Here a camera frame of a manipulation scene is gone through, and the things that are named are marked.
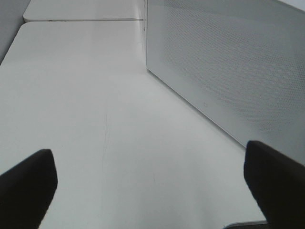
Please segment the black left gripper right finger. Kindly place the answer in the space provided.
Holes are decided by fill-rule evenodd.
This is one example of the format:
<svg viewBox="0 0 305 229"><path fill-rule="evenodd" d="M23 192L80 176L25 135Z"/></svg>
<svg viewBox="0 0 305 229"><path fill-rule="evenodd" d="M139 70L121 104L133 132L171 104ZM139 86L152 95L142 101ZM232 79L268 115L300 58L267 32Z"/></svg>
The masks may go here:
<svg viewBox="0 0 305 229"><path fill-rule="evenodd" d="M271 229L305 227L303 165L260 141L249 141L244 178Z"/></svg>

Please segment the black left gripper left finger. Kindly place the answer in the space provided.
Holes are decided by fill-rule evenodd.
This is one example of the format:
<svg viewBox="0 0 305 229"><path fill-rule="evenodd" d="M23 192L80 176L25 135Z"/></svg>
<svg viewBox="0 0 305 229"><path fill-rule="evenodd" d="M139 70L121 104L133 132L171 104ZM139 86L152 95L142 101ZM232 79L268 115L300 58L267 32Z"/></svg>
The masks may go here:
<svg viewBox="0 0 305 229"><path fill-rule="evenodd" d="M37 229L56 192L52 151L42 149L0 176L0 227Z"/></svg>

